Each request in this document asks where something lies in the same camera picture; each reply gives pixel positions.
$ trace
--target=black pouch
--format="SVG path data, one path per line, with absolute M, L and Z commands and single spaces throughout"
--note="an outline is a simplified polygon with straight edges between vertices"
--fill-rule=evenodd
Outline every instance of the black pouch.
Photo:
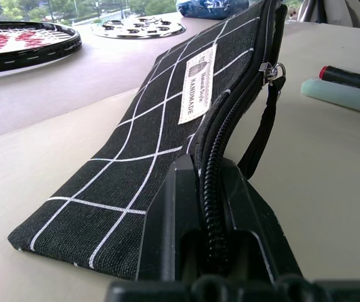
M 219 263 L 225 239 L 211 218 L 220 161 L 240 117 L 269 83 L 261 125 L 239 167 L 249 178 L 258 164 L 285 80 L 284 70 L 277 78 L 277 60 L 286 12 L 279 0 L 259 1 L 160 55 L 106 145 L 9 235 L 12 246 L 134 279 L 146 210 L 171 162 L 190 154 L 215 237 L 210 258 Z M 179 125 L 186 62 L 214 45 L 210 108 Z

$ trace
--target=black zipper tape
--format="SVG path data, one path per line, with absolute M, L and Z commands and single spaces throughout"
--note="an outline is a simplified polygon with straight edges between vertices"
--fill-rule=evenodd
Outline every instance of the black zipper tape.
M 211 272 L 219 274 L 226 274 L 230 269 L 230 245 L 227 238 L 223 206 L 219 197 L 220 162 L 233 129 L 263 86 L 264 73 L 258 71 L 260 65 L 270 59 L 278 58 L 281 37 L 275 38 L 273 41 L 273 25 L 276 21 L 275 10 L 278 4 L 279 0 L 268 0 L 264 4 L 259 30 L 257 31 L 256 51 L 245 76 L 227 100 L 234 105 L 215 135 L 205 172 L 201 175 L 200 202 L 206 227 L 207 267 L 210 268 Z M 283 24 L 277 27 L 279 28 L 278 33 L 282 35 Z M 279 44 L 274 45 L 274 50 L 272 49 L 273 42 Z M 231 98 L 237 98 L 236 102 L 232 102 Z
M 286 5 L 281 5 L 279 9 L 277 9 L 275 14 L 275 24 L 283 25 L 285 23 L 285 18 L 287 14 L 288 7 Z M 268 62 L 270 62 L 272 66 L 275 66 L 275 64 L 278 62 L 279 51 L 281 50 L 283 30 L 284 26 L 275 26 L 275 32 L 273 35 L 273 49 L 268 60 Z

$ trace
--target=fabric label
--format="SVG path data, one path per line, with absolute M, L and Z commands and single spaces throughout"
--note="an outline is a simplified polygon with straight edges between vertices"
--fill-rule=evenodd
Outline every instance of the fabric label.
M 213 66 L 217 45 L 187 61 L 179 125 L 204 115 L 211 106 Z

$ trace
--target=white grid lines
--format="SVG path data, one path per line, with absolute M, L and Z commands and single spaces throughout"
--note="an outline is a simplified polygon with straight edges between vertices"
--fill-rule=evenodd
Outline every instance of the white grid lines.
M 177 151 L 180 151 L 182 148 L 183 148 L 183 146 L 180 146 L 180 147 L 177 147 L 177 148 L 160 151 L 160 152 L 157 152 L 157 153 L 154 153 L 154 154 L 148 154 L 148 155 L 144 155 L 144 156 L 140 156 L 140 157 L 134 157 L 132 159 L 116 159 L 116 160 L 114 160 L 114 159 L 89 159 L 88 161 L 91 161 L 91 160 L 106 160 L 108 162 L 111 162 L 111 161 L 115 161 L 115 162 L 133 162 L 135 160 L 149 159 L 149 158 L 154 157 L 154 156 L 160 156 L 160 155 L 163 155 L 163 154 L 177 152 Z
M 120 222 L 124 219 L 125 215 L 128 213 L 128 211 L 130 210 L 130 208 L 132 207 L 132 204 L 137 200 L 139 194 L 142 192 L 143 188 L 145 187 L 146 183 L 149 180 L 149 177 L 152 173 L 152 171 L 154 170 L 155 167 L 155 163 L 156 163 L 156 158 L 157 158 L 157 154 L 159 153 L 159 148 L 160 148 L 160 140 L 162 139 L 162 132 L 163 132 L 163 126 L 164 126 L 164 119 L 165 119 L 165 113 L 166 113 L 166 103 L 167 103 L 167 94 L 169 93 L 169 87 L 172 81 L 172 76 L 174 73 L 174 70 L 176 69 L 176 65 L 177 63 L 180 61 L 180 58 L 182 56 L 182 54 L 186 51 L 187 46 L 197 37 L 198 35 L 194 36 L 193 39 L 191 39 L 186 47 L 184 48 L 183 52 L 180 54 L 179 58 L 177 59 L 176 63 L 174 64 L 174 68 L 172 70 L 172 74 L 169 78 L 169 82 L 167 83 L 167 87 L 166 87 L 166 93 L 165 93 L 165 101 L 163 104 L 163 108 L 162 108 L 162 119 L 160 121 L 160 129 L 159 129 L 159 137 L 157 140 L 157 145 L 156 145 L 156 150 L 155 150 L 155 154 L 154 154 L 154 159 L 152 160 L 152 163 L 149 167 L 149 171 L 145 177 L 145 179 L 143 180 L 143 183 L 141 184 L 141 186 L 139 187 L 138 191 L 135 193 L 134 197 L 132 198 L 132 200 L 130 201 L 130 203 L 128 204 L 128 206 L 125 208 L 125 211 L 121 214 L 121 216 L 119 217 L 119 219 L 117 219 L 116 223 L 110 228 L 110 230 L 107 232 L 107 234 L 104 236 L 104 238 L 102 239 L 102 241 L 100 241 L 99 245 L 94 249 L 92 255 L 89 258 L 89 267 L 94 269 L 94 258 L 97 255 L 97 253 L 99 252 L 100 248 L 104 245 L 104 243 L 106 242 L 106 240 L 110 237 L 110 235 L 114 232 L 114 230 L 118 227 L 118 225 L 120 224 Z
M 70 200 L 70 201 L 72 201 L 74 203 L 86 204 L 88 206 L 95 206 L 97 208 L 113 210 L 113 211 L 117 211 L 117 212 L 124 212 L 125 211 L 125 208 L 119 208 L 117 206 L 108 206 L 106 204 L 101 204 L 101 203 L 92 203 L 90 201 L 81 200 L 81 199 L 77 199 L 77 198 L 56 196 L 56 197 L 51 197 L 51 198 L 47 199 L 47 201 L 49 201 L 49 200 Z M 141 215 L 146 214 L 146 211 L 140 211 L 140 210 L 129 210 L 128 212 L 133 213 L 133 214 L 141 214 Z
M 129 120 L 126 120 L 126 121 L 124 121 L 123 123 L 118 124 L 117 127 L 122 126 L 122 125 L 124 125 L 124 124 L 127 124 L 127 123 L 129 123 L 129 122 L 131 122 L 131 121 L 133 121 L 133 120 L 136 120 L 137 118 L 140 118 L 141 116 L 146 115 L 147 113 L 149 113 L 149 112 L 151 112 L 152 110 L 158 108 L 159 106 L 162 106 L 165 102 L 170 101 L 171 99 L 174 99 L 174 98 L 176 98 L 176 97 L 178 97 L 178 96 L 180 96 L 180 95 L 182 95 L 182 94 L 183 94 L 183 92 L 176 93 L 175 95 L 169 97 L 168 99 L 166 99 L 166 100 L 163 101 L 163 102 L 160 102 L 159 104 L 157 104 L 157 105 L 155 105 L 154 107 L 148 109 L 147 111 L 144 111 L 143 113 L 137 115 L 136 117 L 131 118 L 131 119 L 129 119 Z
M 228 68 L 229 66 L 231 66 L 234 62 L 236 62 L 239 58 L 243 57 L 245 54 L 249 53 L 249 52 L 253 52 L 254 48 L 250 48 L 249 50 L 246 50 L 245 52 L 242 52 L 240 55 L 238 55 L 235 59 L 233 59 L 231 61 L 231 63 L 227 64 L 226 66 L 222 67 L 220 70 L 218 70 L 216 73 L 213 74 L 213 76 L 215 77 L 216 75 L 220 74 L 222 71 L 224 71 L 226 68 Z
M 156 67 L 156 69 L 154 70 L 154 73 L 151 75 L 152 76 L 155 74 L 156 70 L 158 69 L 159 66 Z M 136 112 L 137 112 L 137 108 L 139 103 L 141 102 L 143 93 L 141 94 L 140 98 L 138 99 L 137 105 L 135 106 L 134 109 L 134 113 L 133 113 L 133 117 L 135 116 Z M 127 142 L 130 138 L 131 135 L 131 131 L 132 131 L 132 126 L 133 126 L 133 121 L 131 122 L 130 125 L 130 129 L 128 131 L 128 135 L 127 135 L 127 139 L 125 140 L 122 148 L 120 149 L 120 151 L 116 154 L 114 159 L 117 159 L 117 157 L 120 156 L 120 154 L 122 153 L 122 151 L 124 150 L 125 146 L 127 145 Z M 78 192 L 76 192 L 70 199 L 68 199 L 55 213 L 54 215 L 46 222 L 46 224 L 44 224 L 44 226 L 36 233 L 36 235 L 33 237 L 33 239 L 30 242 L 30 249 L 32 251 L 35 251 L 35 243 L 37 238 L 44 232 L 44 230 L 49 226 L 49 224 L 51 224 L 51 222 L 53 222 L 53 220 L 55 219 L 55 217 L 57 217 L 61 211 L 72 201 L 72 199 L 74 199 L 76 196 L 78 196 L 79 194 L 81 194 L 83 191 L 85 191 L 114 161 L 112 160 L 111 162 L 107 163 L 82 189 L 80 189 Z
M 215 39 L 215 40 L 222 39 L 223 37 L 225 37 L 225 36 L 229 35 L 230 33 L 234 32 L 235 30 L 238 30 L 239 28 L 241 28 L 241 27 L 243 27 L 243 26 L 245 26 L 245 25 L 249 24 L 250 22 L 253 22 L 253 21 L 255 21 L 255 20 L 259 20 L 259 19 L 260 19 L 260 17 L 256 17 L 256 18 L 254 18 L 254 19 L 251 19 L 251 20 L 249 20 L 249 21 L 247 21 L 247 22 L 243 23 L 242 25 L 240 25 L 240 26 L 238 26 L 238 27 L 236 27 L 236 28 L 232 29 L 232 30 L 231 30 L 231 31 L 229 31 L 228 33 L 224 34 L 223 36 L 220 36 L 219 38 L 217 38 L 217 39 Z M 184 56 L 184 57 L 183 57 L 183 58 L 182 58 L 179 62 L 181 62 L 181 61 L 183 61 L 184 59 L 188 58 L 190 55 L 193 55 L 194 53 L 199 52 L 201 49 L 203 49 L 203 48 L 207 47 L 209 44 L 212 44 L 213 42 L 215 42 L 215 40 L 214 40 L 214 41 L 211 41 L 211 42 L 208 42 L 207 44 L 205 44 L 205 45 L 201 46 L 199 49 L 197 49 L 197 50 L 195 50 L 195 51 L 193 51 L 193 52 L 189 53 L 189 54 L 188 54 L 188 55 L 186 55 L 186 56 Z M 154 80 L 156 80 L 156 78 L 160 77 L 162 74 L 164 74 L 166 71 L 168 71 L 168 70 L 169 70 L 170 68 L 172 68 L 173 66 L 174 66 L 174 64 L 173 64 L 173 65 L 170 65 L 167 69 L 163 70 L 160 74 L 156 75 L 154 78 L 152 78 L 151 82 L 153 82 Z
M 221 23 L 220 25 L 218 26 L 222 26 L 219 34 L 215 37 L 215 39 L 205 45 L 203 45 L 202 47 L 200 47 L 199 49 L 197 50 L 194 50 L 192 51 L 191 53 L 185 55 L 186 53 L 186 50 L 189 48 L 190 46 L 190 43 L 192 43 L 196 38 L 198 38 L 200 36 L 200 34 L 197 34 L 196 36 L 192 37 L 192 39 L 190 39 L 187 43 L 185 43 L 184 45 L 181 45 L 179 47 L 177 47 L 176 49 L 169 49 L 163 56 L 162 58 L 153 66 L 152 70 L 153 72 L 150 74 L 150 77 L 148 78 L 147 80 L 147 83 L 146 85 L 144 85 L 144 87 L 141 87 L 136 96 L 139 95 L 139 99 L 138 101 L 136 101 L 136 99 L 134 101 L 136 101 L 136 105 L 135 105 L 135 109 L 132 113 L 132 117 L 129 119 L 129 120 L 126 120 L 126 121 L 123 121 L 121 122 L 117 127 L 121 126 L 121 125 L 124 125 L 124 124 L 127 124 L 127 123 L 130 123 L 130 127 L 129 127 L 129 130 L 128 130 L 128 133 L 127 133 L 127 137 L 120 149 L 120 151 L 118 151 L 118 153 L 114 156 L 114 158 L 112 159 L 104 159 L 104 158 L 94 158 L 94 159 L 90 159 L 89 161 L 95 161 L 95 160 L 99 160 L 99 161 L 105 161 L 106 162 L 106 165 L 103 164 L 103 167 L 100 171 L 97 171 L 98 173 L 93 176 L 93 178 L 88 181 L 80 190 L 78 190 L 78 192 L 76 192 L 74 195 L 72 195 L 71 197 L 61 197 L 61 196 L 55 196 L 55 197 L 51 197 L 50 199 L 48 199 L 49 201 L 51 200 L 61 200 L 61 201 L 65 201 L 63 203 L 63 205 L 53 214 L 53 216 L 41 227 L 41 229 L 35 234 L 35 236 L 32 238 L 31 242 L 30 242 L 30 249 L 32 251 L 35 251 L 35 243 L 36 243 L 36 240 L 38 239 L 38 237 L 44 232 L 44 230 L 53 222 L 53 220 L 64 210 L 64 208 L 69 204 L 69 203 L 78 203 L 78 204 L 83 204 L 85 206 L 91 206 L 91 207 L 96 207 L 96 208 L 102 208 L 102 209 L 106 209 L 106 210 L 112 210 L 112 211 L 117 211 L 117 212 L 120 212 L 120 217 L 114 222 L 113 225 L 108 225 L 111 226 L 111 228 L 108 230 L 108 232 L 105 233 L 103 239 L 101 239 L 101 241 L 98 243 L 98 245 L 96 246 L 96 248 L 90 253 L 90 256 L 88 258 L 88 264 L 89 264 L 89 267 L 91 269 L 95 269 L 95 266 L 98 268 L 98 263 L 99 262 L 96 262 L 96 259 L 98 259 L 98 254 L 101 253 L 101 250 L 102 252 L 104 253 L 106 248 L 103 248 L 105 243 L 108 241 L 108 240 L 112 240 L 112 239 L 109 239 L 111 237 L 111 235 L 113 234 L 113 232 L 115 232 L 115 230 L 120 226 L 120 223 L 125 219 L 125 216 L 127 215 L 127 213 L 130 213 L 130 214 L 136 214 L 136 215 L 145 215 L 146 214 L 146 211 L 141 211 L 141 210 L 133 210 L 131 209 L 131 207 L 134 205 L 134 203 L 136 202 L 136 200 L 140 197 L 141 194 L 144 194 L 143 191 L 144 191 L 144 188 L 146 187 L 146 185 L 148 184 L 148 182 L 150 181 L 150 178 L 151 178 L 151 175 L 152 173 L 154 172 L 154 169 L 155 169 L 155 165 L 158 165 L 157 164 L 157 158 L 158 156 L 160 155 L 164 155 L 164 154 L 172 154 L 174 152 L 178 152 L 184 148 L 186 148 L 186 153 L 188 154 L 189 153 L 189 150 L 191 148 L 191 145 L 192 145 L 192 142 L 193 142 L 193 139 L 195 137 L 195 135 L 197 134 L 199 128 L 201 127 L 201 125 L 203 124 L 205 118 L 206 118 L 206 115 L 203 115 L 202 116 L 202 119 L 200 121 L 200 124 L 198 125 L 197 127 L 197 130 L 191 134 L 188 138 L 189 138 L 189 142 L 187 144 L 187 147 L 186 147 L 186 143 L 184 143 L 184 145 L 182 144 L 181 146 L 179 147 L 176 147 L 176 148 L 171 148 L 171 149 L 168 149 L 168 150 L 162 150 L 160 151 L 160 148 L 161 148 L 161 143 L 162 143 L 162 137 L 164 137 L 164 129 L 166 130 L 167 128 L 167 125 L 165 125 L 165 120 L 167 121 L 169 118 L 166 116 L 166 113 L 167 113 L 167 108 L 166 108 L 166 105 L 167 105 L 167 102 L 170 101 L 170 100 L 173 100 L 173 99 L 176 99 L 178 98 L 179 96 L 182 96 L 183 92 L 179 92 L 179 93 L 176 93 L 175 95 L 173 96 L 168 96 L 169 94 L 169 90 L 171 88 L 171 84 L 172 84 L 172 78 L 174 77 L 174 73 L 176 71 L 176 67 L 177 65 L 182 62 L 183 60 L 187 59 L 188 57 L 194 55 L 195 53 L 198 53 L 200 52 L 201 50 L 203 50 L 204 48 L 206 47 L 209 47 L 210 45 L 215 45 L 217 43 L 217 41 L 219 41 L 219 39 L 222 39 L 224 37 L 226 37 L 227 35 L 233 33 L 234 31 L 242 28 L 243 26 L 253 22 L 253 21 L 256 21 L 256 20 L 259 20 L 260 17 L 256 17 L 254 19 L 251 19 L 249 21 L 246 21 L 245 23 L 241 24 L 240 26 L 230 30 L 229 32 L 227 33 L 224 33 L 225 32 L 225 28 L 227 27 L 228 25 L 228 22 L 234 18 L 235 16 L 229 18 L 228 20 L 226 20 L 224 23 Z M 214 28 L 217 28 L 218 26 L 214 26 L 213 28 L 210 28 L 209 30 L 205 31 L 204 33 L 202 33 L 201 35 L 204 35 L 205 33 L 208 33 L 209 31 L 213 30 Z M 163 70 L 162 72 L 160 72 L 159 74 L 156 75 L 156 73 L 158 73 L 159 71 L 159 66 L 160 64 L 162 63 L 162 61 L 167 58 L 168 55 L 172 54 L 173 52 L 177 51 L 177 50 L 180 50 L 181 48 L 182 51 L 181 53 L 179 54 L 179 57 L 177 58 L 176 62 L 174 64 L 171 64 L 171 66 L 169 66 L 168 68 L 166 68 L 165 70 Z M 240 53 L 235 59 L 233 59 L 231 62 L 229 62 L 226 66 L 222 67 L 220 70 L 216 71 L 213 76 L 217 76 L 218 74 L 220 74 L 221 72 L 223 72 L 224 70 L 226 70 L 227 68 L 229 68 L 232 64 L 234 64 L 236 61 L 238 61 L 243 55 L 245 55 L 246 53 L 248 52 L 252 52 L 254 51 L 253 48 L 250 48 L 242 53 Z M 144 94 L 147 90 L 148 87 L 150 87 L 150 83 L 152 83 L 155 79 L 157 79 L 158 77 L 160 77 L 163 73 L 169 71 L 171 69 L 171 74 L 169 76 L 169 80 L 167 82 L 167 87 L 166 87 L 166 92 L 165 92 L 165 96 L 164 96 L 164 100 L 161 101 L 159 104 L 156 104 L 154 105 L 153 107 L 151 107 L 150 109 L 148 109 L 147 111 L 144 111 L 143 113 L 140 113 L 137 115 L 137 110 L 138 110 L 138 105 L 140 104 L 140 102 L 142 101 L 142 98 L 144 97 Z M 230 90 L 227 89 L 224 93 L 229 93 L 230 94 Z M 161 121 L 160 121 L 160 128 L 159 128 L 159 136 L 158 136 L 158 139 L 157 139 L 157 143 L 156 143 L 156 148 L 155 148 L 155 152 L 153 154 L 148 154 L 148 155 L 144 155 L 144 156 L 140 156 L 140 157 L 133 157 L 133 158 L 128 158 L 128 159 L 118 159 L 119 156 L 123 153 L 124 149 L 126 149 L 126 146 L 127 146 L 127 143 L 132 135 L 132 132 L 134 132 L 133 130 L 133 126 L 134 126 L 134 122 L 135 120 L 137 120 L 138 118 L 146 115 L 147 113 L 157 109 L 157 108 L 162 108 L 161 110 Z M 77 197 L 83 193 L 96 179 L 98 179 L 100 177 L 100 175 L 106 171 L 108 169 L 108 167 L 114 163 L 114 162 L 133 162 L 133 161 L 136 161 L 136 160 L 143 160 L 143 159 L 152 159 L 152 161 L 148 161 L 148 164 L 150 162 L 150 167 L 146 173 L 146 175 L 144 174 L 144 172 L 142 173 L 143 175 L 142 176 L 145 176 L 145 178 L 143 179 L 142 181 L 142 184 L 140 185 L 140 187 L 136 188 L 137 192 L 133 195 L 132 199 L 129 201 L 129 203 L 127 204 L 127 206 L 125 208 L 121 208 L 121 207 L 117 207 L 117 206 L 110 206 L 110 205 L 107 205 L 107 204 L 101 204 L 101 203 L 94 203 L 94 202 L 90 202 L 90 201 L 85 201 L 85 200 L 82 200 L 82 199 L 78 199 Z

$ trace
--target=white table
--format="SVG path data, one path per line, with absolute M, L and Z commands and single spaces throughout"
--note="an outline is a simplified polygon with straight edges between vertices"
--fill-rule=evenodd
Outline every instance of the white table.
M 360 113 L 300 94 L 324 65 L 360 72 L 360 30 L 289 25 L 279 61 L 288 80 L 251 183 L 276 212 L 307 278 L 360 278 Z M 6 237 L 99 150 L 134 94 L 0 136 L 0 301 L 103 300 L 112 277 L 19 253 Z M 264 90 L 227 157 L 241 158 L 265 101 Z
M 76 27 L 82 49 L 69 58 L 0 74 L 0 135 L 140 87 L 156 56 L 217 22 L 180 13 L 165 19 L 180 22 L 186 31 L 167 38 L 120 40 L 95 36 L 92 25 L 82 25 Z

